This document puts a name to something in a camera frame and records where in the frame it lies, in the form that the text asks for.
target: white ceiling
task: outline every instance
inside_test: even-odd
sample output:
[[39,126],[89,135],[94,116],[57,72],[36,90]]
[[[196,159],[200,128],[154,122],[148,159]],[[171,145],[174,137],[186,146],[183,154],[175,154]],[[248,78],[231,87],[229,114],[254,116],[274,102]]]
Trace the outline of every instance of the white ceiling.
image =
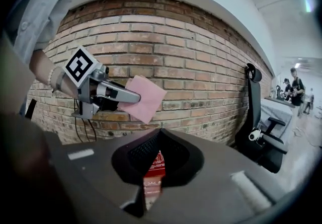
[[[322,58],[321,32],[314,15],[306,12],[304,0],[253,2],[270,30],[280,68],[289,65],[290,60],[295,62],[299,57],[313,62],[315,58]],[[321,70],[315,64],[310,65],[311,72],[318,73]]]

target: chair headrest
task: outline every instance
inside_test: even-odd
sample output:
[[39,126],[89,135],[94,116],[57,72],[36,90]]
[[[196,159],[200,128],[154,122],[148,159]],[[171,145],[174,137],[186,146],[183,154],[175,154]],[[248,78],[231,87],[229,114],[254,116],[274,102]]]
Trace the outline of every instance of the chair headrest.
[[247,63],[247,76],[250,80],[257,83],[262,80],[262,72],[259,71],[253,64]]

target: brick wall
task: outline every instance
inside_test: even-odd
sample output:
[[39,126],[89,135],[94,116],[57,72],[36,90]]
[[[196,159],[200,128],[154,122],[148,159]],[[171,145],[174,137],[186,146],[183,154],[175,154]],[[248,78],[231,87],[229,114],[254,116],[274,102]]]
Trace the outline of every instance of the brick wall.
[[[200,8],[173,0],[99,0],[81,6],[62,21],[45,50],[57,65],[82,45],[125,84],[137,74],[167,90],[148,125],[124,112],[101,112],[93,125],[98,138],[147,128],[173,128],[208,140],[230,142],[245,116],[248,93],[244,66],[263,74],[262,97],[272,75],[254,49],[232,27]],[[78,142],[73,99],[35,82],[28,99],[36,99],[33,120],[55,131],[64,143]],[[83,122],[77,130],[84,140]],[[86,126],[90,139],[93,131]]]

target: beaded bracelet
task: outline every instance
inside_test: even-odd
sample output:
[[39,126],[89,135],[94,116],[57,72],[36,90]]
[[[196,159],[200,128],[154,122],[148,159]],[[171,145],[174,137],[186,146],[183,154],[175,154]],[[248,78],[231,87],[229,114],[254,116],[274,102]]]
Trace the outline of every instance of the beaded bracelet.
[[51,76],[54,73],[54,71],[56,70],[56,68],[58,68],[58,66],[55,66],[50,72],[49,72],[49,76],[47,79],[47,85],[51,86]]

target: pink cloth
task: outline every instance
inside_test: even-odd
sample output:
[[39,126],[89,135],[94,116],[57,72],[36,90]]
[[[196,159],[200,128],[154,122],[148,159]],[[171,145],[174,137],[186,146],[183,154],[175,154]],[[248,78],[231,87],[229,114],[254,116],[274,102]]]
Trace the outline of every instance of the pink cloth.
[[118,109],[129,113],[145,124],[149,124],[167,92],[141,76],[129,79],[125,88],[140,94],[141,100],[135,104],[120,102]]

